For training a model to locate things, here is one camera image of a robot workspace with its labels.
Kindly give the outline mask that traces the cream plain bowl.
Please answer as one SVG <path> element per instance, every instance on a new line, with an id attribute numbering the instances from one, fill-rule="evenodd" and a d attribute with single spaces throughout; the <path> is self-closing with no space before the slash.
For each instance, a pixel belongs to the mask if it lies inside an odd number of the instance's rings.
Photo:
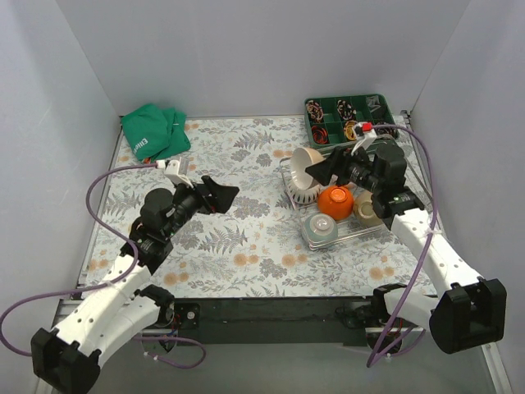
<path id="1" fill-rule="evenodd" d="M 290 174 L 294 185 L 299 190 L 308 190 L 318 182 L 306 173 L 306 168 L 324 160 L 315 149 L 300 147 L 294 150 L 290 159 Z"/>

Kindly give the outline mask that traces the white bowl blue leaf pattern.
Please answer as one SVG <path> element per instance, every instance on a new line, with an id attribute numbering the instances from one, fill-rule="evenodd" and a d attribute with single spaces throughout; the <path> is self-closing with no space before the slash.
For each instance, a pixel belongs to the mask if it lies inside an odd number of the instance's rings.
<path id="1" fill-rule="evenodd" d="M 311 204 L 316 202 L 322 191 L 320 185 L 301 190 L 292 180 L 287 182 L 287 187 L 290 198 L 297 204 Z"/>

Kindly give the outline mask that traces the orange bowl black inside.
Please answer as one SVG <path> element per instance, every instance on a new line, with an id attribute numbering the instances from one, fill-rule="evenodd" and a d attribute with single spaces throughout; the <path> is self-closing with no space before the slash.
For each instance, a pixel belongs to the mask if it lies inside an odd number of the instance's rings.
<path id="1" fill-rule="evenodd" d="M 317 207 L 321 213 L 340 221 L 353 212 L 354 197 L 345 186 L 329 186 L 318 196 Z"/>

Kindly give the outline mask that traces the beige floral bowl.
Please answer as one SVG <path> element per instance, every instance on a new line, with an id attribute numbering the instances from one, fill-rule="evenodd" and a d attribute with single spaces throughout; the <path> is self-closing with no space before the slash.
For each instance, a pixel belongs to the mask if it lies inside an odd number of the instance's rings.
<path id="1" fill-rule="evenodd" d="M 354 216 L 365 227 L 375 227 L 383 221 L 375 214 L 372 206 L 372 193 L 362 191 L 355 199 L 353 206 Z"/>

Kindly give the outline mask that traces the pale green ribbed bowl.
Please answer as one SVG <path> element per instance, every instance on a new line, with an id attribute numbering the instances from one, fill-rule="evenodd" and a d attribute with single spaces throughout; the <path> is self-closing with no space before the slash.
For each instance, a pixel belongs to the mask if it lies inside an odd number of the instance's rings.
<path id="1" fill-rule="evenodd" d="M 304 222 L 304 238 L 309 246 L 321 249 L 335 241 L 339 236 L 336 221 L 324 213 L 315 213 Z"/>

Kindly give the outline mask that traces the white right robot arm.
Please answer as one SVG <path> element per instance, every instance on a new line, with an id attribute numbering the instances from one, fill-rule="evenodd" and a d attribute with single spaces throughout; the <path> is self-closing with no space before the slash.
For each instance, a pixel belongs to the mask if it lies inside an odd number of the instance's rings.
<path id="1" fill-rule="evenodd" d="M 364 148 L 337 146 L 306 173 L 326 186 L 332 179 L 371 192 L 374 213 L 417 258 L 436 290 L 436 297 L 415 294 L 407 286 L 375 290 L 372 319 L 390 326 L 407 320 L 430 334 L 446 354 L 499 341 L 504 336 L 507 291 L 501 281 L 487 280 L 471 268 L 442 234 L 435 231 L 436 210 L 428 212 L 405 184 L 407 161 L 395 144 L 382 144 L 373 158 Z"/>

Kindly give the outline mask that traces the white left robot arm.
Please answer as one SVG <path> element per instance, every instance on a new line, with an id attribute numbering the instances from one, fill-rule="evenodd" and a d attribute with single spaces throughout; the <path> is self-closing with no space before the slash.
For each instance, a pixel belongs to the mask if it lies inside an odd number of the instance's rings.
<path id="1" fill-rule="evenodd" d="M 61 393 L 86 393 L 109 358 L 143 329 L 169 328 L 177 317 L 174 296 L 149 284 L 173 249 L 172 237 L 196 214 L 227 213 L 239 193 L 210 176 L 197 184 L 175 179 L 144 198 L 126 243 L 102 280 L 52 330 L 31 339 L 35 374 Z"/>

